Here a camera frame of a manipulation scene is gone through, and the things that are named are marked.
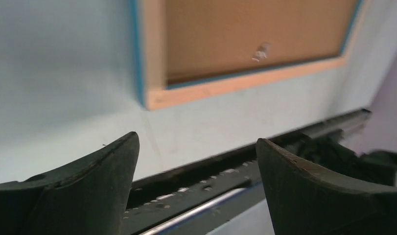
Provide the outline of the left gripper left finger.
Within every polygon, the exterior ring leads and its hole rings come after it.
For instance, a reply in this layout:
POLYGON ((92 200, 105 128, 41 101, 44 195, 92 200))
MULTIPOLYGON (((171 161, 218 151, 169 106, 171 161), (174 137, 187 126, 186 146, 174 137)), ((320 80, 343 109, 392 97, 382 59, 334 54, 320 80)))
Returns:
POLYGON ((69 164, 0 184, 0 235, 117 235, 140 151, 136 132, 69 164))

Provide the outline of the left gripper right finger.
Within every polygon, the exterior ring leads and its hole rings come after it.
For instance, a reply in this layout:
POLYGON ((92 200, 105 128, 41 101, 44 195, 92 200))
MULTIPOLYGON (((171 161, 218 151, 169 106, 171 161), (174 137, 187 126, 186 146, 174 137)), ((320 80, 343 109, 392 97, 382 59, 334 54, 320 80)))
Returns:
POLYGON ((355 179, 256 143, 264 193, 277 235, 397 235, 397 187, 355 179))

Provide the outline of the brown backing board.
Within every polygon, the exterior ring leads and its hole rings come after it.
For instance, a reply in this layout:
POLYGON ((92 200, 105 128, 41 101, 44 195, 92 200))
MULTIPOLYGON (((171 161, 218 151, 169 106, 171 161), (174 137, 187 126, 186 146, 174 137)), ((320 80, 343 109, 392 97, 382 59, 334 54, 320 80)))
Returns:
POLYGON ((357 0, 167 0, 170 85, 339 56, 357 0))

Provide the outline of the wooden picture frame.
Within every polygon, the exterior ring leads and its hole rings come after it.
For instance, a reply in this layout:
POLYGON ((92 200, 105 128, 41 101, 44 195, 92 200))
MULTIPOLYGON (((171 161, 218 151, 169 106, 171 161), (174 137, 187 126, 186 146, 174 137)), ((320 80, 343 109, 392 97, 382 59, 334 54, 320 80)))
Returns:
POLYGON ((368 1, 359 0, 339 56, 246 70, 170 85, 167 75, 166 0, 132 0, 134 62, 140 103, 148 110, 166 108, 342 66, 352 51, 368 1))

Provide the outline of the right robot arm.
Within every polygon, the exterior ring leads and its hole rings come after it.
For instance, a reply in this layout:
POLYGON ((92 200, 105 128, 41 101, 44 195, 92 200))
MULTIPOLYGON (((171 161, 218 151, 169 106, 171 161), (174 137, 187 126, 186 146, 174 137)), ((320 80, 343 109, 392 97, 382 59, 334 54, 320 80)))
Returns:
POLYGON ((297 156, 355 179, 386 186, 396 183, 396 152, 376 150, 357 155, 332 137, 320 137, 304 142, 297 156))

